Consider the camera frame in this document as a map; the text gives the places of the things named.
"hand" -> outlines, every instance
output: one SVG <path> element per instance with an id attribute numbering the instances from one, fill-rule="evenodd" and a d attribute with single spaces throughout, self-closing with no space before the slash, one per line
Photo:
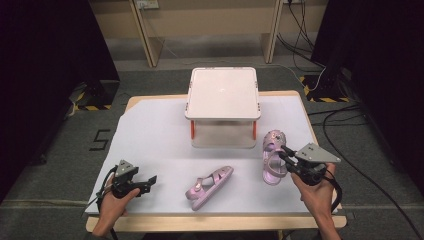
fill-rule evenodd
<path id="1" fill-rule="evenodd" d="M 335 170 L 336 166 L 334 164 L 327 163 L 327 171 L 334 175 Z M 315 218 L 322 239 L 340 239 L 331 217 L 333 185 L 323 180 L 315 186 L 308 186 L 296 174 L 291 174 L 291 176 L 294 184 L 299 188 L 300 200 L 305 203 L 306 208 Z M 325 176 L 332 178 L 328 172 L 325 173 Z"/>
<path id="2" fill-rule="evenodd" d="M 112 179 L 113 176 L 108 180 L 107 186 L 112 184 Z M 120 216 L 127 215 L 125 207 L 131 201 L 131 199 L 137 196 L 139 192 L 140 189 L 136 188 L 121 199 L 113 196 L 111 191 L 106 193 L 103 197 L 103 202 L 100 207 L 99 221 L 93 229 L 93 235 L 98 237 L 105 237 L 115 225 L 116 220 L 118 220 Z"/>

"cable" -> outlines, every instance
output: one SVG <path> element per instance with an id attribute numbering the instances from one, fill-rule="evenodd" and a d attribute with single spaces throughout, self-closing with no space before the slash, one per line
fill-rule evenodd
<path id="1" fill-rule="evenodd" d="M 389 193 L 387 193 L 379 184 L 377 184 L 373 179 L 371 179 L 368 175 L 366 175 L 365 173 L 363 173 L 361 170 L 359 170 L 355 165 L 353 165 L 342 153 L 341 151 L 334 145 L 334 143 L 331 141 L 331 139 L 328 137 L 327 131 L 326 131 L 326 123 L 328 121 L 328 119 L 335 115 L 336 113 L 343 111 L 349 107 L 345 107 L 345 108 L 341 108 L 339 110 L 335 110 L 333 113 L 330 113 L 329 115 L 327 115 L 324 119 L 323 122 L 323 131 L 324 131 L 324 135 L 326 137 L 326 139 L 328 140 L 328 142 L 330 143 L 330 145 L 334 148 L 334 150 L 336 150 L 336 152 L 353 168 L 355 169 L 359 174 L 361 174 L 364 178 L 366 178 L 370 183 L 372 183 L 375 187 L 377 187 L 394 205 L 395 207 L 399 210 L 399 212 L 403 215 L 403 217 L 405 218 L 405 220 L 408 222 L 408 224 L 410 225 L 410 227 L 412 228 L 412 230 L 415 232 L 415 234 L 417 235 L 417 237 L 421 240 L 423 240 L 423 237 L 421 236 L 420 232 L 418 231 L 418 229 L 415 227 L 414 223 L 411 221 L 411 219 L 408 217 L 408 215 L 403 211 L 403 209 L 399 206 L 399 204 L 393 199 L 392 196 L 390 196 Z"/>

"white table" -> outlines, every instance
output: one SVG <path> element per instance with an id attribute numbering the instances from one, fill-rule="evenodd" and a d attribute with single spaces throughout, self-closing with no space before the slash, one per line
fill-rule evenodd
<path id="1" fill-rule="evenodd" d="M 260 95 L 260 141 L 267 131 L 276 128 L 286 133 L 287 146 L 292 149 L 300 149 L 310 141 L 316 142 L 297 92 L 267 92 Z M 121 158 L 140 167 L 134 181 L 145 181 L 153 175 L 158 175 L 158 181 L 150 193 L 128 205 L 129 216 L 121 217 L 115 224 L 115 230 L 166 232 L 317 228 L 314 219 L 299 201 L 300 194 L 290 177 L 282 179 L 274 187 L 262 180 L 262 144 L 253 149 L 193 148 L 190 144 L 190 124 L 184 118 L 186 97 L 177 95 L 130 99 L 93 194 L 99 189 L 107 171 Z M 162 110 L 153 111 L 151 108 L 158 106 Z M 138 113 L 138 110 L 143 109 L 146 112 Z M 164 125 L 164 122 L 172 123 L 173 126 Z M 178 141 L 171 137 L 172 131 L 179 131 Z M 134 140 L 133 136 L 140 136 L 137 137 L 139 140 Z M 207 175 L 223 165 L 234 167 L 233 176 L 205 206 L 193 212 L 190 202 L 185 198 L 185 191 L 194 184 L 197 177 Z M 87 212 L 90 217 L 86 227 L 92 231 L 98 220 L 97 207 L 94 205 Z M 345 216 L 335 215 L 333 219 L 338 228 L 346 224 Z"/>

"yellow and black tape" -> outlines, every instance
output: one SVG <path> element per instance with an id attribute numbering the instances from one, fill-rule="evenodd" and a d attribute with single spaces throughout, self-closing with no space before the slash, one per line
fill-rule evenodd
<path id="1" fill-rule="evenodd" d="M 112 105 L 102 105 L 102 106 L 80 106 L 76 105 L 77 110 L 85 110 L 85 111 L 97 111 L 97 110 L 110 110 Z"/>
<path id="2" fill-rule="evenodd" d="M 84 111 L 98 111 L 98 110 L 110 110 L 112 107 L 111 104 L 82 104 L 81 100 L 84 98 L 85 92 L 82 92 L 77 99 L 75 104 L 75 110 L 84 110 Z"/>
<path id="3" fill-rule="evenodd" d="M 349 102 L 347 97 L 316 97 L 310 91 L 308 86 L 304 84 L 305 77 L 300 77 L 300 82 L 303 84 L 303 91 L 305 92 L 306 99 L 310 102 Z"/>

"gray floor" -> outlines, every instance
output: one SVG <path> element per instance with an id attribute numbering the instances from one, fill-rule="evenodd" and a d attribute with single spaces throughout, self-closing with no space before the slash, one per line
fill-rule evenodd
<path id="1" fill-rule="evenodd" d="M 292 43 L 296 40 L 296 35 L 284 37 Z M 255 67 L 261 91 L 299 91 L 308 113 L 355 103 L 353 99 L 350 103 L 308 102 L 297 80 L 306 72 L 295 68 L 291 53 L 279 43 L 273 63 L 266 65 L 258 36 L 167 39 L 156 68 L 148 67 L 139 40 L 108 39 L 107 44 L 121 77 L 112 109 L 77 111 L 63 122 L 46 153 L 47 164 L 28 166 L 0 206 L 0 239 L 82 239 L 86 234 L 83 208 L 128 99 L 136 95 L 186 93 L 190 71 L 195 67 Z M 304 70 L 316 69 L 298 57 L 296 65 Z M 313 115 L 310 120 L 316 123 L 314 132 L 319 144 L 337 154 L 319 125 L 325 116 Z M 329 126 L 327 135 L 345 160 L 386 190 L 424 235 L 423 197 L 409 177 L 389 163 L 389 152 L 372 126 L 353 125 L 367 122 L 363 112 L 341 113 L 333 119 L 349 117 L 355 118 L 343 123 L 350 125 Z M 108 139 L 108 144 L 104 151 L 90 151 L 90 148 L 103 146 L 93 142 L 98 130 L 106 130 L 101 137 Z M 336 177 L 344 190 L 342 205 L 348 216 L 348 225 L 340 229 L 344 239 L 417 239 L 388 198 L 347 161 L 340 164 Z M 315 234 L 315 230 L 296 230 L 290 237 L 313 239 Z M 120 239 L 140 239 L 142 235 L 119 233 L 119 236 Z"/>

